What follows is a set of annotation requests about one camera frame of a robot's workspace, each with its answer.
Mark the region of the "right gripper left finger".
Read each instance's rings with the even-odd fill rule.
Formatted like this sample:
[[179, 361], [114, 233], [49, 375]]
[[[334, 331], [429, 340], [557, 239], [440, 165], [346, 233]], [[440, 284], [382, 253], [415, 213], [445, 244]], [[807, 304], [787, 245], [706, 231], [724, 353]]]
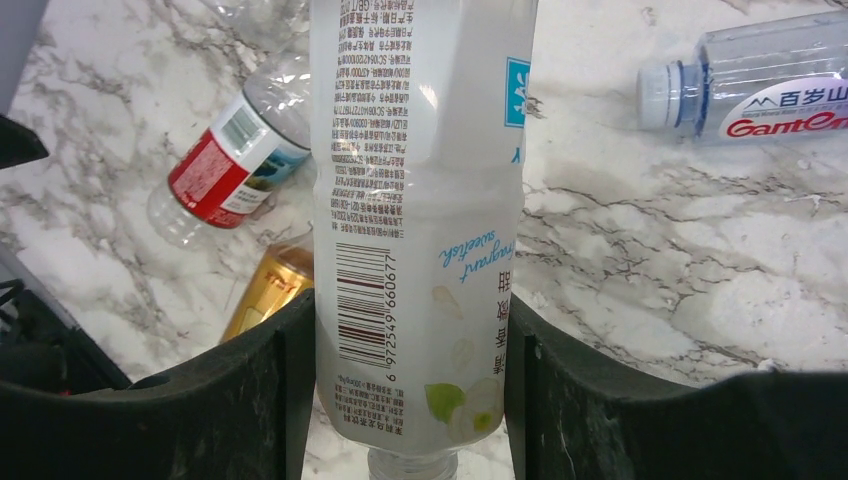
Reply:
[[307, 290], [226, 343], [127, 389], [1, 386], [5, 479], [297, 479], [315, 388]]

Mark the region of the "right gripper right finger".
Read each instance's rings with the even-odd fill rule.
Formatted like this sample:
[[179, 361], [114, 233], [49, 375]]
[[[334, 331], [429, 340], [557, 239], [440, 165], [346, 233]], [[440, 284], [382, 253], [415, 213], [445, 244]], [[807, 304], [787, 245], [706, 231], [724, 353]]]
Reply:
[[847, 376], [754, 372], [690, 388], [511, 301], [505, 418], [519, 479], [843, 479]]

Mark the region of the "Ganten small water bottle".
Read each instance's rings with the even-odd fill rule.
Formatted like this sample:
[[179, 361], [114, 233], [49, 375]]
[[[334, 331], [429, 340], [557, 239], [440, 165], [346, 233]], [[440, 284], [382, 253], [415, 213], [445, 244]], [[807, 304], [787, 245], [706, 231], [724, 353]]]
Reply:
[[707, 143], [847, 129], [847, 12], [705, 33], [691, 62], [637, 75], [638, 126]]

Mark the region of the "gold red drink bottle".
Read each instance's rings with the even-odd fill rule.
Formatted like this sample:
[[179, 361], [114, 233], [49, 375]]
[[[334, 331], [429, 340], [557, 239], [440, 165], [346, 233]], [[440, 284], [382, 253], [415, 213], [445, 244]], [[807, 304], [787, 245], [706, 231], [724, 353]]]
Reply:
[[270, 245], [220, 339], [226, 343], [314, 285], [313, 231]]

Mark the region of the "red label clear bottle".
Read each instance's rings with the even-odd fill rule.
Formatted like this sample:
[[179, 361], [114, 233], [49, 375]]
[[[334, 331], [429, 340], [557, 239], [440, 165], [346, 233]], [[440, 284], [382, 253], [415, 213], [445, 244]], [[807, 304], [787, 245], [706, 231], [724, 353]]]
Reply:
[[270, 56], [150, 194], [156, 233], [193, 248], [240, 226], [309, 157], [311, 103], [308, 56]]

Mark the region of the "white label tea bottle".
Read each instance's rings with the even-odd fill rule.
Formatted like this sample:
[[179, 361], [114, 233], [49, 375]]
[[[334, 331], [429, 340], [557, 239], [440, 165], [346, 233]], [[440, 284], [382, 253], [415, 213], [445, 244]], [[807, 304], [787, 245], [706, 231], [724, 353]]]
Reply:
[[373, 479], [501, 424], [537, 9], [311, 5], [317, 392]]

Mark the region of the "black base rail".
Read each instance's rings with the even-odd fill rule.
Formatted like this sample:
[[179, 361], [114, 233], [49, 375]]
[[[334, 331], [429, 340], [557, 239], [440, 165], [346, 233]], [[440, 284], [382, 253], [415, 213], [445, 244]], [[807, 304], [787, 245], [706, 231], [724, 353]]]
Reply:
[[5, 246], [1, 248], [1, 380], [63, 396], [121, 390], [132, 384]]

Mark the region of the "clear bottle red cap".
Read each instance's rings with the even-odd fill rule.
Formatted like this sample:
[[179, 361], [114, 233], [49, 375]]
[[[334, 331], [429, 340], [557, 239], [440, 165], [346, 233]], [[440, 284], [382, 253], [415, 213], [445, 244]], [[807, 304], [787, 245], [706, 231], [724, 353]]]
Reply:
[[201, 0], [201, 3], [247, 44], [271, 53], [308, 53], [309, 1]]

